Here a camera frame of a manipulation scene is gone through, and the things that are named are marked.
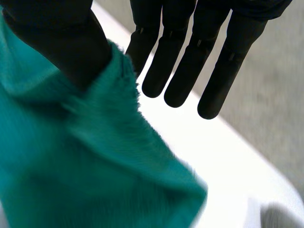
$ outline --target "white surface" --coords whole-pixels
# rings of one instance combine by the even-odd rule
[[[97,3],[93,11],[108,39],[126,50],[130,33]],[[151,62],[152,56],[138,80],[140,85]],[[198,102],[190,94],[181,108],[174,109],[165,104],[163,94],[156,99],[140,97],[143,115],[208,184],[207,205],[197,227],[257,228],[260,205],[273,202],[304,218],[303,203],[290,182],[220,117],[201,119]]]

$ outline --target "teal towel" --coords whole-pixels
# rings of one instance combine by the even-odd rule
[[[87,92],[0,19],[0,200],[11,228],[186,228],[207,189],[138,112],[130,60]]]

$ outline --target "gloved hand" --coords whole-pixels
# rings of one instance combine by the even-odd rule
[[[111,58],[92,2],[0,0],[0,5],[12,31],[85,90]]]
[[[263,33],[267,21],[281,16],[292,0],[198,0],[192,37],[169,83],[164,99],[171,107],[181,106],[191,92],[217,39],[222,23],[232,9],[227,38],[209,83],[199,101],[202,118],[216,117],[251,47]],[[185,40],[195,0],[130,0],[136,31],[126,53],[137,75],[157,40],[161,10],[164,33],[142,91],[151,98],[163,91]]]

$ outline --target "gray background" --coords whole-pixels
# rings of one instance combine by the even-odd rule
[[[134,30],[129,0],[97,1],[129,31]],[[294,0],[282,17],[268,23],[253,44],[220,115],[271,161],[304,199],[303,19],[304,0]],[[214,68],[227,24],[228,19],[195,85],[199,95]]]

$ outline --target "gray object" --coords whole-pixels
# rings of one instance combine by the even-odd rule
[[[278,206],[261,211],[261,225],[262,228],[304,228],[302,222]]]

